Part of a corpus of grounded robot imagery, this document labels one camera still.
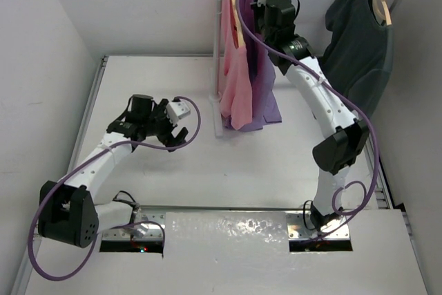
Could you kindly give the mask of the wooden hanger under pink shirt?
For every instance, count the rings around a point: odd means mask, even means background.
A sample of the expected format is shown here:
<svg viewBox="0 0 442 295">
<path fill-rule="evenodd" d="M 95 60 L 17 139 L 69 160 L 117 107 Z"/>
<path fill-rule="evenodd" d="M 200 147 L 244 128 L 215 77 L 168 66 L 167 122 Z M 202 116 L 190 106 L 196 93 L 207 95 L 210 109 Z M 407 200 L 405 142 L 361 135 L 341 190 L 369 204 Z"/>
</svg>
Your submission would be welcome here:
<svg viewBox="0 0 442 295">
<path fill-rule="evenodd" d="M 236 8 L 236 0 L 230 0 L 231 6 L 231 31 L 233 43 L 236 48 L 245 47 L 244 35 L 242 32 L 242 25 L 239 20 L 238 11 Z"/>
</svg>

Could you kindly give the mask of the pink t shirt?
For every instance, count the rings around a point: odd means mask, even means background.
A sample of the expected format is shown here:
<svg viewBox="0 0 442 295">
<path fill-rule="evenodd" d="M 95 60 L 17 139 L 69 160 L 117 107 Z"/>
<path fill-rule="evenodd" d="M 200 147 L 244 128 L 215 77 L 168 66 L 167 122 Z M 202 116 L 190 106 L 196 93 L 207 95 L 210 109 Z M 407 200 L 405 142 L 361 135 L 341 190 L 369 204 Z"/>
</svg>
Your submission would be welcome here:
<svg viewBox="0 0 442 295">
<path fill-rule="evenodd" d="M 224 58 L 219 87 L 220 111 L 230 120 L 233 129 L 240 130 L 252 122 L 252 88 L 246 45 L 236 48 L 233 43 L 230 0 L 222 0 L 221 38 Z"/>
</svg>

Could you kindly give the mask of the dark grey t shirt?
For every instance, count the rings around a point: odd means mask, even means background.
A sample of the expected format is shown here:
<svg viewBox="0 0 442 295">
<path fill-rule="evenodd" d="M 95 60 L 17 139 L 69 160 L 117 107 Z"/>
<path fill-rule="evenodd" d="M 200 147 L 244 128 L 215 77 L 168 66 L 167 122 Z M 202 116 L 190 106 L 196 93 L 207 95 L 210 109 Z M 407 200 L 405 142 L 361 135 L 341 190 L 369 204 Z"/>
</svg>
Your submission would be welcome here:
<svg viewBox="0 0 442 295">
<path fill-rule="evenodd" d="M 380 24 L 372 0 L 334 0 L 325 13 L 331 41 L 320 67 L 329 84 L 371 117 L 392 74 L 393 26 Z"/>
</svg>

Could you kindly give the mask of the purple t shirt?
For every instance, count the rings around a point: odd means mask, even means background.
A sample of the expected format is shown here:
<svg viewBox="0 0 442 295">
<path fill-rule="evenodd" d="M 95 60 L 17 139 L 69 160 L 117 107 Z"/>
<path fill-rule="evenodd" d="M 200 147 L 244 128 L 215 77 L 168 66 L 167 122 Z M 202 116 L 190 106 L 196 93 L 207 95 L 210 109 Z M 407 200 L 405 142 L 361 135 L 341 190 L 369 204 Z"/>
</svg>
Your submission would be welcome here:
<svg viewBox="0 0 442 295">
<path fill-rule="evenodd" d="M 255 32 L 253 10 L 251 9 L 251 3 L 253 2 L 254 0 L 240 0 L 239 4 L 236 5 L 237 8 L 240 8 L 243 21 L 251 32 Z M 273 64 L 268 57 L 268 51 L 250 38 L 243 28 L 242 32 L 247 49 L 253 115 L 252 122 L 237 131 L 256 131 L 260 130 L 264 125 L 280 123 L 282 121 L 272 91 L 276 74 Z M 223 117 L 223 123 L 226 128 L 233 129 L 229 119 Z"/>
</svg>

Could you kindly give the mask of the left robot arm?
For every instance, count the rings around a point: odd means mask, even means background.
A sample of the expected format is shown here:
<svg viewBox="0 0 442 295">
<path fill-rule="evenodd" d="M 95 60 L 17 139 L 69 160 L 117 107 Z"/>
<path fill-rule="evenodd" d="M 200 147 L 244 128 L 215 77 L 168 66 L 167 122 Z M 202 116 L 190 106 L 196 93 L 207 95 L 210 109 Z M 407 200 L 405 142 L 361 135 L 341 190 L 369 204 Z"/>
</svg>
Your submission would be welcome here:
<svg viewBox="0 0 442 295">
<path fill-rule="evenodd" d="M 157 138 L 159 150 L 174 151 L 185 145 L 187 128 L 177 134 L 174 130 L 190 113 L 188 104 L 179 97 L 155 102 L 148 95 L 132 95 L 93 152 L 61 180 L 48 181 L 42 186 L 39 235 L 85 248 L 98 233 L 131 224 L 137 205 L 117 198 L 97 204 L 95 197 L 100 187 L 114 168 L 148 137 Z"/>
</svg>

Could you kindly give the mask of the white foreground board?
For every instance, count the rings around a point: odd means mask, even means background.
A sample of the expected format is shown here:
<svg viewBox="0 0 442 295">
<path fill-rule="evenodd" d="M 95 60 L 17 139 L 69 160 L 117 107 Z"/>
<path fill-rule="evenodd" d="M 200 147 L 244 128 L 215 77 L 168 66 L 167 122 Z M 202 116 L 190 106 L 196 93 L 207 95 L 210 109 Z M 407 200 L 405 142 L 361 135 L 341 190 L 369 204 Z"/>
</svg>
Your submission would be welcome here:
<svg viewBox="0 0 442 295">
<path fill-rule="evenodd" d="M 349 224 L 351 251 L 292 253 L 285 215 L 168 213 L 163 254 L 95 252 L 74 277 L 33 274 L 28 294 L 424 294 L 399 211 Z"/>
</svg>

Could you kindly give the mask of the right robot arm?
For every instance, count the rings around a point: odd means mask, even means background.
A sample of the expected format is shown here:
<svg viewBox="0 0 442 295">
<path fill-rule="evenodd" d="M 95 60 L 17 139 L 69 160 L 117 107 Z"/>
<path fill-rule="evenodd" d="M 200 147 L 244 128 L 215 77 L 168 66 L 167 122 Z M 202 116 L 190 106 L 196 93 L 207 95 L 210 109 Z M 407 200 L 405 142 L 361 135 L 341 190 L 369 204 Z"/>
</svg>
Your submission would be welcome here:
<svg viewBox="0 0 442 295">
<path fill-rule="evenodd" d="M 358 120 L 340 98 L 327 89 L 328 81 L 309 43 L 294 32 L 298 7 L 292 0 L 255 0 L 251 8 L 255 31 L 272 49 L 271 63 L 300 92 L 324 137 L 312 150 L 319 176 L 309 216 L 314 229 L 320 231 L 338 219 L 343 210 L 341 191 L 350 167 L 367 141 L 369 128 L 365 120 Z"/>
</svg>

